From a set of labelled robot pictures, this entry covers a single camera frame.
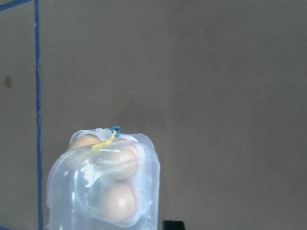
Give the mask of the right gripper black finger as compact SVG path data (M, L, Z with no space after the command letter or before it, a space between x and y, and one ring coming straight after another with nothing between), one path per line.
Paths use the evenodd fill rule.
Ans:
M163 230L186 230L183 221L163 220Z

